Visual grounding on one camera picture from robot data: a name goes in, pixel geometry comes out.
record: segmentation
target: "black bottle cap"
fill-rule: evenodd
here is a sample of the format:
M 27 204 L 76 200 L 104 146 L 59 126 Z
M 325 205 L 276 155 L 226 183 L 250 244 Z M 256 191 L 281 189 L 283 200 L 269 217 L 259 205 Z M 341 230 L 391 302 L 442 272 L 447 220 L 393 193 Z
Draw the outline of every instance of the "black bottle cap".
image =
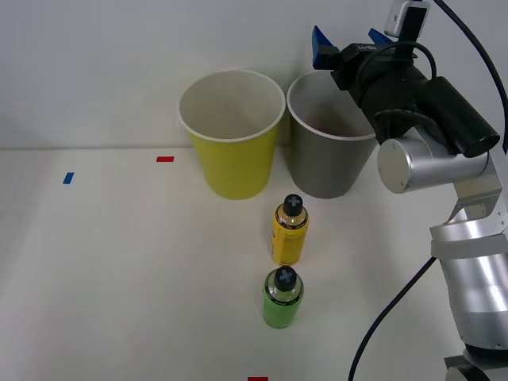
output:
M 283 204 L 284 213 L 288 216 L 298 216 L 303 210 L 303 200 L 297 194 L 286 196 Z
M 275 272 L 274 283 L 282 292 L 291 291 L 296 285 L 296 272 L 289 266 L 279 267 Z

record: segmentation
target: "blue tape marker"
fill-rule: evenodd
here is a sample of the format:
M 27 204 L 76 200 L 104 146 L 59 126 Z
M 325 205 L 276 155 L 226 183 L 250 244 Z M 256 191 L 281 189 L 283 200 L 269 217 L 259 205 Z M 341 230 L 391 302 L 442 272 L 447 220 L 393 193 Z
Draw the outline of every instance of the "blue tape marker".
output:
M 65 185 L 70 184 L 73 177 L 74 177 L 74 172 L 67 172 L 67 174 L 65 175 L 65 179 L 63 179 L 63 183 Z

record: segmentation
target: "white table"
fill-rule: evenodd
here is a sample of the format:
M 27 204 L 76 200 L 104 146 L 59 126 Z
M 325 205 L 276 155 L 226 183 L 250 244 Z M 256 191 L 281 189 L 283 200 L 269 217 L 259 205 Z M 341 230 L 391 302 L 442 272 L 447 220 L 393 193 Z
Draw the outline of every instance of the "white table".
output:
M 279 154 L 267 188 L 240 202 L 215 195 L 185 148 L 2 151 L 0 176 L 8 381 L 346 380 L 455 202 L 451 186 L 391 194 L 375 154 L 344 197 L 303 194 L 306 294 L 294 324 L 274 330 L 260 316 L 271 216 L 298 192 Z M 356 380 L 442 380 L 443 358 L 462 349 L 435 264 L 379 327 Z

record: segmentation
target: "bottle label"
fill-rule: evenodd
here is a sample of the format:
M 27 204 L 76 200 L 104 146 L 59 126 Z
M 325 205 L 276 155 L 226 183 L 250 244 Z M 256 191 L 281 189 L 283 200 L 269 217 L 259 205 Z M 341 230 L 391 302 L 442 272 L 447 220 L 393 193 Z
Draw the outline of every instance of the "bottle label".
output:
M 274 214 L 271 232 L 271 257 L 277 264 L 292 266 L 298 262 L 308 227 L 308 217 L 302 226 L 297 229 L 288 229 L 279 224 L 276 214 Z

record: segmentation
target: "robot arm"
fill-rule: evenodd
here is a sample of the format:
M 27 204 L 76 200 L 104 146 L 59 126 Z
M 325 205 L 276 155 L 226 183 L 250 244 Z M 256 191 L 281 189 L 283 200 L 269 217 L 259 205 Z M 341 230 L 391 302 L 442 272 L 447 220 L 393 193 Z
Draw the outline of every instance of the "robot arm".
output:
M 508 379 L 506 156 L 495 130 L 435 75 L 428 51 L 433 77 L 414 67 L 428 10 L 427 2 L 394 1 L 385 27 L 399 38 L 394 48 L 350 44 L 341 51 L 316 28 L 314 68 L 331 70 L 371 123 L 381 145 L 379 175 L 390 191 L 454 184 L 458 200 L 450 218 L 430 230 L 432 256 L 441 262 L 466 344 L 468 365 L 449 365 L 447 380 Z

